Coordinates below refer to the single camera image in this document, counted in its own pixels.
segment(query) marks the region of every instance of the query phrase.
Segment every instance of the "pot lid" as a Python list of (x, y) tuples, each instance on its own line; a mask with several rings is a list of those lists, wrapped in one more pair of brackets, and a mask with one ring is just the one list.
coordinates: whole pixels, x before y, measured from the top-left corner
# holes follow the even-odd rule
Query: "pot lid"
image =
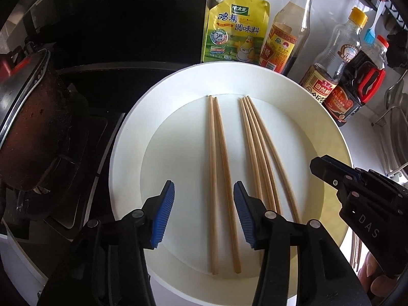
[(27, 56), (0, 83), (0, 148), (27, 97), (42, 80), (49, 58), (46, 49)]

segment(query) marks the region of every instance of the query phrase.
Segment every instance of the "circular badge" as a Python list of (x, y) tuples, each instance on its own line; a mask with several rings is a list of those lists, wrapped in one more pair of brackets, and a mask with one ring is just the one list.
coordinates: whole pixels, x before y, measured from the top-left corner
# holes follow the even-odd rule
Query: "circular badge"
[(228, 34), (222, 29), (218, 29), (211, 33), (211, 41), (216, 45), (223, 45), (228, 40)]

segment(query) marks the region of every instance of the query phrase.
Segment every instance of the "yellow bottle cap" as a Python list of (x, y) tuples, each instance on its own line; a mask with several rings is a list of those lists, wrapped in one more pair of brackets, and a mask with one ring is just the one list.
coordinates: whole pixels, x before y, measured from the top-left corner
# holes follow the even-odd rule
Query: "yellow bottle cap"
[(354, 7), (348, 19), (356, 23), (359, 27), (363, 28), (364, 25), (366, 25), (368, 17), (359, 8)]

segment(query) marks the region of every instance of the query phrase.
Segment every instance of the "red bottle cap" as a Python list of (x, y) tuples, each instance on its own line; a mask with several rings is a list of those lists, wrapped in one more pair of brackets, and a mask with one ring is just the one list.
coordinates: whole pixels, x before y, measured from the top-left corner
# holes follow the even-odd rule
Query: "red bottle cap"
[(387, 40), (382, 35), (378, 35), (377, 39), (378, 39), (379, 42), (381, 42), (385, 46), (385, 48), (388, 48), (389, 44), (388, 44)]

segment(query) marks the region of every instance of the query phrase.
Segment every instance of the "bottle label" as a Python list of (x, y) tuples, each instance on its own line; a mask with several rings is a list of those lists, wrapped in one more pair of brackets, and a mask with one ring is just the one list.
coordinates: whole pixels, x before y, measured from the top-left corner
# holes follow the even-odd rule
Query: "bottle label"
[(339, 122), (345, 122), (346, 116), (351, 113), (350, 109), (354, 106), (354, 101), (347, 97), (347, 93), (340, 86), (330, 93), (323, 106)]
[(316, 67), (312, 65), (299, 83), (309, 91), (317, 101), (322, 103), (330, 92), (336, 87), (335, 84), (324, 78)]
[(358, 49), (351, 45), (343, 45), (340, 50), (337, 52), (339, 56), (346, 61), (350, 62), (358, 53)]
[(282, 31), (276, 25), (272, 25), (259, 59), (260, 65), (281, 73), (296, 41), (297, 37)]

